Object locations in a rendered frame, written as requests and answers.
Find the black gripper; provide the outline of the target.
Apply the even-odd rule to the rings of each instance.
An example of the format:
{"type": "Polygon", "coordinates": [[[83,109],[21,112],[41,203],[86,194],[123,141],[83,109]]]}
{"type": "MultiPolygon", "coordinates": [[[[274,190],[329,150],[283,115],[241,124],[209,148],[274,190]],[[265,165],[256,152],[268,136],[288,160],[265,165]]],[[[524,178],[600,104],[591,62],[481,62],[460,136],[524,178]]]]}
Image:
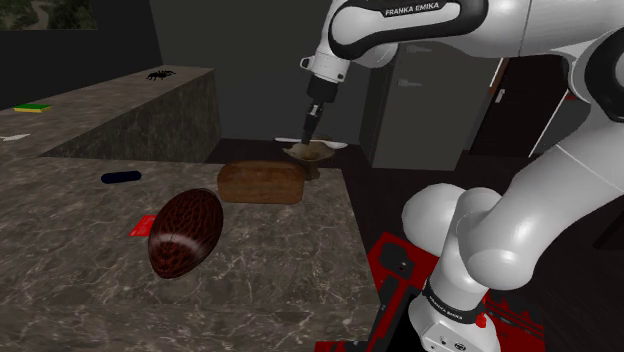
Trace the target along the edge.
{"type": "Polygon", "coordinates": [[[307,95],[313,99],[313,102],[310,104],[306,112],[301,136],[302,144],[307,145],[310,143],[322,117],[324,103],[334,102],[338,92],[338,87],[338,83],[330,82],[316,75],[312,75],[310,77],[307,87],[307,95]]]}

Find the brown stemmed dish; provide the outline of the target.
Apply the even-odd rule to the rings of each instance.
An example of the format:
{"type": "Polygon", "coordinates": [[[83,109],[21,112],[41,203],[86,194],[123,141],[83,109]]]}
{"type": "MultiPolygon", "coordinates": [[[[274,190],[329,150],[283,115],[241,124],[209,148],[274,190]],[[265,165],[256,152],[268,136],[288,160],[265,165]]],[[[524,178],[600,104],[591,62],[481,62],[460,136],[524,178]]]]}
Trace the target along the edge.
{"type": "Polygon", "coordinates": [[[331,159],[335,154],[333,149],[321,142],[296,143],[290,148],[283,148],[283,151],[304,169],[306,181],[318,179],[318,164],[331,159]]]}

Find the white flat plate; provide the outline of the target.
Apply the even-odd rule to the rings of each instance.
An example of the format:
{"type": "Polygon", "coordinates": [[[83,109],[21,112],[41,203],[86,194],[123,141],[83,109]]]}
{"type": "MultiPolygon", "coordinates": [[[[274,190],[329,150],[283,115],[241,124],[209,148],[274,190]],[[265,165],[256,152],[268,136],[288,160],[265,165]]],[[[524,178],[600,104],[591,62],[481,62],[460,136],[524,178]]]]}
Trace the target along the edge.
{"type": "MultiPolygon", "coordinates": [[[[274,137],[273,140],[276,142],[282,142],[282,143],[301,143],[302,142],[301,139],[288,138],[288,137],[274,137]]],[[[324,139],[311,139],[310,143],[322,143],[325,146],[334,150],[343,149],[348,146],[348,144],[344,142],[336,142],[336,141],[330,141],[330,140],[324,140],[324,139]]]]}

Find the brown bread loaf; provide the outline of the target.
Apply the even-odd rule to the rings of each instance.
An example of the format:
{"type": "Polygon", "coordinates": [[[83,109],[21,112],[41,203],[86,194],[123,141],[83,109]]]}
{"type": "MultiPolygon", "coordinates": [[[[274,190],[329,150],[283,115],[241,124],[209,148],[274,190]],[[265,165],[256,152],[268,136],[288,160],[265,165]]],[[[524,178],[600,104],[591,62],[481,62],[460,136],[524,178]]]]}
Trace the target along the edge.
{"type": "Polygon", "coordinates": [[[230,203],[296,204],[302,200],[304,182],[300,166],[266,160],[228,163],[217,177],[220,197],[230,203]]]}

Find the grey refrigerator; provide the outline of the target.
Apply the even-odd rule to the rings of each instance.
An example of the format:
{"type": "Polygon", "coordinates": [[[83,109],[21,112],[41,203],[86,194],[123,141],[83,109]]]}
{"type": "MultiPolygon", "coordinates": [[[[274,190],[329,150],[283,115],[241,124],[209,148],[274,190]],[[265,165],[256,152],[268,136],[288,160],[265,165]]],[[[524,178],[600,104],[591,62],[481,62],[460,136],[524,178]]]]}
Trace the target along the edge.
{"type": "Polygon", "coordinates": [[[499,60],[435,42],[399,46],[375,86],[380,106],[362,123],[373,168],[452,171],[480,114],[499,60]]]}

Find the brown football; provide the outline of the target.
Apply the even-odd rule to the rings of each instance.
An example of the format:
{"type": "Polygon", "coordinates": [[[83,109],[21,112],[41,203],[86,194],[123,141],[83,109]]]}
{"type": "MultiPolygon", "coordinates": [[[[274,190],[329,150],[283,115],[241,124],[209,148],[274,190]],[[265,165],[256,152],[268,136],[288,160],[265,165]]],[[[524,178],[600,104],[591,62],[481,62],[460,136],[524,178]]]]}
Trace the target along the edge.
{"type": "Polygon", "coordinates": [[[210,189],[190,189],[170,199],[158,212],[148,236],[153,271],[163,279],[192,271],[215,249],[223,223],[223,208],[210,189]]]}

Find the red and black robot stand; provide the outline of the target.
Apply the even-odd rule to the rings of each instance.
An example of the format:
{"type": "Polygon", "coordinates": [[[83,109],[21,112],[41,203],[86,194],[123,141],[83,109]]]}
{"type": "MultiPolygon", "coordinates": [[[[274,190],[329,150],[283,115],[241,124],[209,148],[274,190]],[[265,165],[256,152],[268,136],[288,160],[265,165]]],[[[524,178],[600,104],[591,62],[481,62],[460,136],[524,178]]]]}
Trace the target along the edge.
{"type": "MultiPolygon", "coordinates": [[[[318,341],[314,352],[469,352],[447,337],[424,348],[409,326],[408,304],[418,296],[438,258],[390,233],[368,253],[380,307],[366,341],[318,341]]],[[[513,292],[491,290],[483,299],[487,323],[501,352],[546,352],[540,309],[513,292]]]]}

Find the red flat card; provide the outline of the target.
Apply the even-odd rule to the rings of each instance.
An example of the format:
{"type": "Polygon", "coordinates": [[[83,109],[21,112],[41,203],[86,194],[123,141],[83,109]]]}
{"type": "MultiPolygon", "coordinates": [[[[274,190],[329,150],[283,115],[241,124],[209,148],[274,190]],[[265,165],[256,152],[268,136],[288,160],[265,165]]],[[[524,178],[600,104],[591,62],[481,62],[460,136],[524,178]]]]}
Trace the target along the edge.
{"type": "Polygon", "coordinates": [[[152,224],[156,216],[153,214],[144,215],[139,222],[133,227],[129,235],[131,237],[145,237],[150,234],[152,224]]]}

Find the dark blue cylinder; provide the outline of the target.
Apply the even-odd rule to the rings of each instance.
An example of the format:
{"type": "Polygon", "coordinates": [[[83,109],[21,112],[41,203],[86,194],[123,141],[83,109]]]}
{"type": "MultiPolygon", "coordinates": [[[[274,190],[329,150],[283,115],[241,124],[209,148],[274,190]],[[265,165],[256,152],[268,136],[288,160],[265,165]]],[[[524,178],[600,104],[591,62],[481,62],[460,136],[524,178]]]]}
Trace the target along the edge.
{"type": "Polygon", "coordinates": [[[101,175],[100,179],[101,182],[104,184],[117,184],[138,181],[141,179],[141,177],[142,174],[139,171],[131,170],[104,173],[101,175]]]}

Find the dark door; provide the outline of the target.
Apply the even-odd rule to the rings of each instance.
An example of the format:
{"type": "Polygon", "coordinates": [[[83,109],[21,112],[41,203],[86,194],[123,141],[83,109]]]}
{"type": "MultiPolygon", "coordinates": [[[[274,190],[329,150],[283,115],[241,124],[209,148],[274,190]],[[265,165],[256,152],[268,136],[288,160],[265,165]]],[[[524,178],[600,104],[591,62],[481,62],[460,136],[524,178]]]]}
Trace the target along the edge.
{"type": "Polygon", "coordinates": [[[567,73],[560,56],[509,59],[470,153],[530,156],[568,91],[567,73]]]}

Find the wall picture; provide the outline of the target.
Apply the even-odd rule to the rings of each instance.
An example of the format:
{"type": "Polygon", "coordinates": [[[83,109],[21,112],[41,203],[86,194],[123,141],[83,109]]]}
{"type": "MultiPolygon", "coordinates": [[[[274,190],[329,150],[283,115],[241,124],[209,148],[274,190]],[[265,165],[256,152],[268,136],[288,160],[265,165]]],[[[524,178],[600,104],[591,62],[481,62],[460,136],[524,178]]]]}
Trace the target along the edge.
{"type": "Polygon", "coordinates": [[[96,29],[91,0],[0,0],[0,31],[96,29]]]}

